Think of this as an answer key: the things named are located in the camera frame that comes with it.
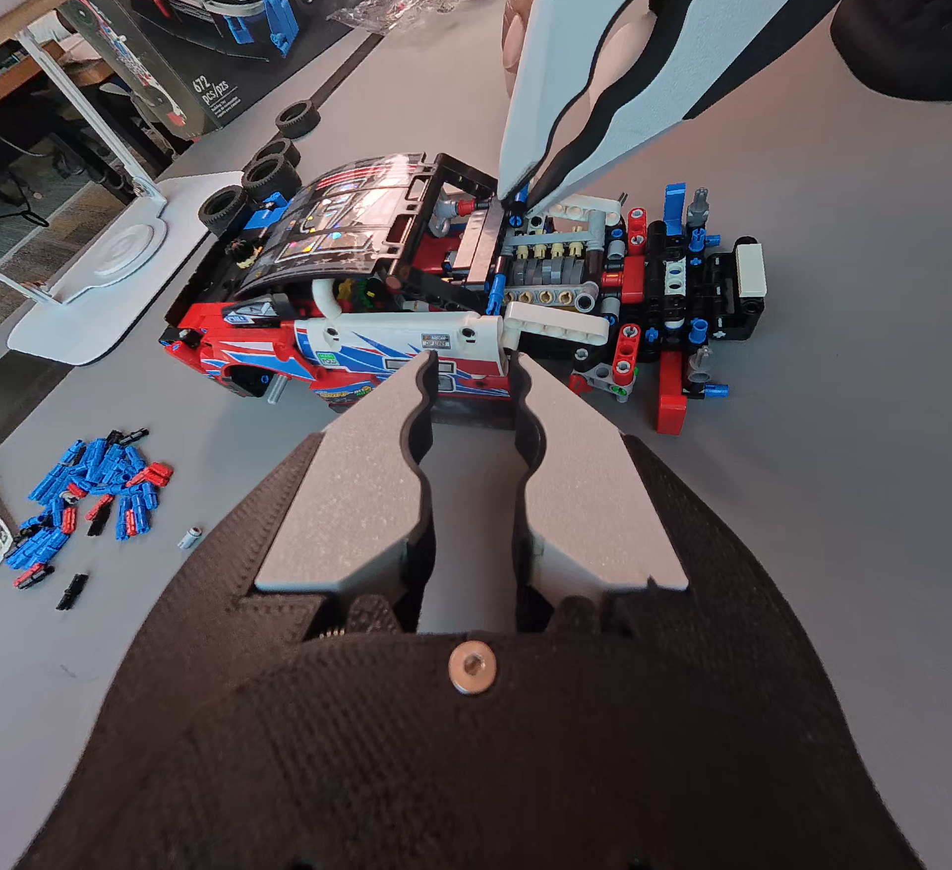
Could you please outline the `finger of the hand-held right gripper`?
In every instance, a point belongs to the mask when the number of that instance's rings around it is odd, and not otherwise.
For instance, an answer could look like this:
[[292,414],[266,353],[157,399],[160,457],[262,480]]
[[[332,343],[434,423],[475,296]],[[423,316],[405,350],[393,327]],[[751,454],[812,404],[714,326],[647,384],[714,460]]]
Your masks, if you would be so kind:
[[585,127],[530,187],[548,208],[683,121],[788,0],[662,0],[637,58],[591,97]]
[[558,121],[590,86],[600,43],[629,1],[534,0],[499,159],[502,198],[540,169]]

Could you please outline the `brick-built toy race car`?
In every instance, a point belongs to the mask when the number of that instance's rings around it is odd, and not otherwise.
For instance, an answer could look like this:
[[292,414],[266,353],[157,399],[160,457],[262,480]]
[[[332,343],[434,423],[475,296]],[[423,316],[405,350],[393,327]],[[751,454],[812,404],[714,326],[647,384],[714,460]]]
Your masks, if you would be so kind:
[[763,244],[716,249],[708,190],[685,203],[683,184],[667,186],[660,221],[598,197],[540,209],[446,152],[395,152],[250,203],[213,233],[160,336],[240,397],[273,402],[297,380],[342,413],[434,351],[441,421],[511,425],[517,351],[618,402],[660,363],[656,427],[679,435],[689,399],[730,394],[709,377],[713,344],[748,340],[766,305]]

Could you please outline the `Lego set box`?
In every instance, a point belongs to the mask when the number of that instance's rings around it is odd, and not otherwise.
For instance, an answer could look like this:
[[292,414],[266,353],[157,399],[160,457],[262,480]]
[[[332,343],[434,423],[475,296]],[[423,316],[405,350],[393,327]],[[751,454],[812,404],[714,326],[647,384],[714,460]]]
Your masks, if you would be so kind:
[[363,0],[71,0],[64,14],[171,132],[238,118],[349,27]]

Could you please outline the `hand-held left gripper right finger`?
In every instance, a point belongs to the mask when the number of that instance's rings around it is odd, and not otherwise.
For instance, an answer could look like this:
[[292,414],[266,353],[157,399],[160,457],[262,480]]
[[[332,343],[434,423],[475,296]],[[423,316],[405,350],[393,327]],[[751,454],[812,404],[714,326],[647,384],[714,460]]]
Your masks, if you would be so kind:
[[672,548],[625,435],[529,353],[511,360],[515,448],[527,462],[514,519],[515,625],[546,626],[582,597],[683,591]]

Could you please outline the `silver monitor stand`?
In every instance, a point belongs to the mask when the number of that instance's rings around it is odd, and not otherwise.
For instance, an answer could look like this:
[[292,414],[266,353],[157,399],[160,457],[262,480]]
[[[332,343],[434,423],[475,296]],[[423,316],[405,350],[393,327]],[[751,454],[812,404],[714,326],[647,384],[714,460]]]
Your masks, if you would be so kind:
[[[2,0],[2,14],[28,0]],[[64,364],[90,364],[110,353],[206,239],[199,206],[240,172],[213,172],[153,180],[120,136],[79,92],[72,79],[30,34],[15,34],[30,58],[120,159],[133,200],[65,268],[53,286],[2,282],[32,305],[11,327],[7,347]]]

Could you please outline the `black chair seat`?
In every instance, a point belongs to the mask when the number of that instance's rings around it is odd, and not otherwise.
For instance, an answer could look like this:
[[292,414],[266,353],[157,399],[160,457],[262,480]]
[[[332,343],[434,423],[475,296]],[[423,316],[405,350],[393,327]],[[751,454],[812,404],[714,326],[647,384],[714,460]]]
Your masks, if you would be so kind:
[[869,89],[901,100],[952,100],[952,0],[840,0],[830,36]]

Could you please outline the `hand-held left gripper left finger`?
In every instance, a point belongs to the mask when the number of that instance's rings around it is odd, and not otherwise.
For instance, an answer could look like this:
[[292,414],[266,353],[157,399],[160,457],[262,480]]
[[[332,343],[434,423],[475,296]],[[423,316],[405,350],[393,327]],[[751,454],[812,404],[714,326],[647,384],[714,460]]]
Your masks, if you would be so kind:
[[320,591],[337,609],[363,594],[419,625],[434,568],[433,446],[440,357],[419,351],[322,432],[320,448],[255,574],[259,591]]

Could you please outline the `pile of blue pins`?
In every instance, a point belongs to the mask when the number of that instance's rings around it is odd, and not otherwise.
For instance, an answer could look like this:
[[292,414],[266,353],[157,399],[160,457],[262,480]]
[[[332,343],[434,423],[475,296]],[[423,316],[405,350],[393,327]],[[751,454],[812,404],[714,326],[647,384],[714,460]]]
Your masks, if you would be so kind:
[[119,542],[150,530],[161,490],[175,470],[166,460],[147,458],[140,448],[147,435],[140,427],[76,438],[53,462],[28,494],[38,512],[15,526],[2,550],[2,564],[15,572],[15,590],[51,577],[54,559],[80,530],[95,537],[113,526]]

